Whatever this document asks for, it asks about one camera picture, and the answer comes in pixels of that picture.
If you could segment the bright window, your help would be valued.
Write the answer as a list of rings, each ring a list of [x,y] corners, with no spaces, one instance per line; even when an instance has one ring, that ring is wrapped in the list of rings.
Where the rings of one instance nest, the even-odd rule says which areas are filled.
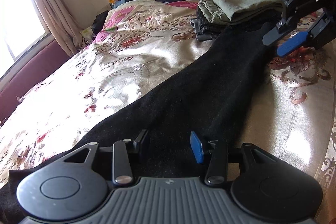
[[[1,76],[49,33],[34,0],[1,0]]]

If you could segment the dark knitted folded garment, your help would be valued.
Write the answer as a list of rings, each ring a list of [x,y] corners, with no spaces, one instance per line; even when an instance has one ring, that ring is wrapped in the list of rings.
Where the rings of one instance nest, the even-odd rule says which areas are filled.
[[[199,42],[216,39],[226,28],[225,25],[210,23],[199,8],[196,15],[196,18],[190,20],[190,24]]]

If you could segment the black pants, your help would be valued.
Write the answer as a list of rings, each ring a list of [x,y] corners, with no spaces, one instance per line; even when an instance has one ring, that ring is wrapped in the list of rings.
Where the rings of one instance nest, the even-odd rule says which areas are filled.
[[[252,20],[226,28],[210,49],[182,71],[104,119],[80,141],[108,147],[147,129],[143,176],[197,176],[190,133],[234,145],[256,90],[263,84],[273,49],[263,36],[273,22]]]

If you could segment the folded grey-green garment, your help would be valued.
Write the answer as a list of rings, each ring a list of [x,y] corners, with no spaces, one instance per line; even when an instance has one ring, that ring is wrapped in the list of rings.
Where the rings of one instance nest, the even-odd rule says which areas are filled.
[[[282,10],[281,0],[200,0],[204,17],[212,24],[235,25],[268,9]]]

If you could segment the black clothing heap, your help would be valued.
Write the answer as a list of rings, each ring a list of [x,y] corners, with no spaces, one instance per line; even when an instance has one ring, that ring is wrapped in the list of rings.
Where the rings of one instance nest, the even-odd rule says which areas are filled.
[[[101,32],[101,30],[104,27],[104,23],[106,20],[106,17],[108,15],[108,10],[98,14],[95,18],[95,20],[92,23],[92,32],[97,35],[99,32]]]

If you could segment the floral satin bedspread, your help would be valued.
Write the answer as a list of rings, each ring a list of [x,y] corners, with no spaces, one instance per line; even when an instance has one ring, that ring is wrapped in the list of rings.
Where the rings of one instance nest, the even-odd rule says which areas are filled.
[[[111,10],[92,44],[21,96],[1,127],[1,223],[24,219],[16,191],[26,176],[210,49],[215,39],[199,42],[190,25],[196,5],[137,0]],[[243,23],[279,17],[269,9]],[[335,219],[335,42],[287,57],[273,49],[240,136],[226,143],[245,142],[313,176],[323,189],[317,221]]]

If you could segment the right beige curtain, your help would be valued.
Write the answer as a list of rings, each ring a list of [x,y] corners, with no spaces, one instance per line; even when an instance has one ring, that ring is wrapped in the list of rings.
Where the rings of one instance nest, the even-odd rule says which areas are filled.
[[[80,27],[63,0],[34,0],[52,36],[70,57],[85,47]]]

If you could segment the maroon padded window bench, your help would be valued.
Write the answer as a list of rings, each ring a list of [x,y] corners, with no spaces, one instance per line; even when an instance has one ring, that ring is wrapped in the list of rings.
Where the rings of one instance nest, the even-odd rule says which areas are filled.
[[[11,116],[19,105],[18,98],[59,69],[70,57],[56,41],[39,51],[1,90],[1,121]]]

